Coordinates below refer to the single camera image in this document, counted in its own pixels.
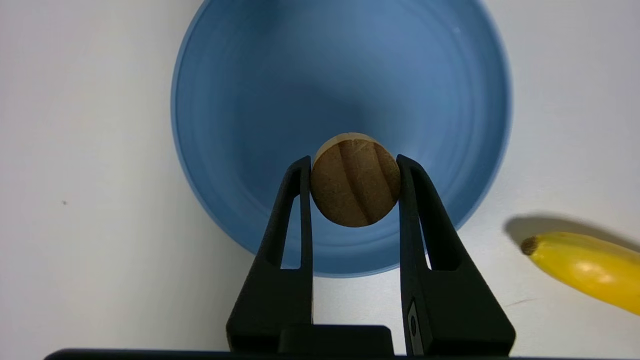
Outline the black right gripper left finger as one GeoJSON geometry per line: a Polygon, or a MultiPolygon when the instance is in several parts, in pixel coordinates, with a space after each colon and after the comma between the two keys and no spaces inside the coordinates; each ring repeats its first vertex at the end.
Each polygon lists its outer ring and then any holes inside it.
{"type": "Polygon", "coordinates": [[[263,239],[226,323],[234,353],[277,353],[281,335],[313,325],[313,226],[310,201],[311,158],[286,170],[263,239]],[[290,215],[299,199],[300,265],[283,269],[290,215]]]}

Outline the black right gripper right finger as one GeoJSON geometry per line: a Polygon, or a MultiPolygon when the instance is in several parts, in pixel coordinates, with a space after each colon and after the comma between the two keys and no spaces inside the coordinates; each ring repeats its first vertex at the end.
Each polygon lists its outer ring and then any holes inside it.
{"type": "Polygon", "coordinates": [[[398,155],[400,287],[406,353],[507,357],[516,332],[464,247],[425,169],[398,155]]]}

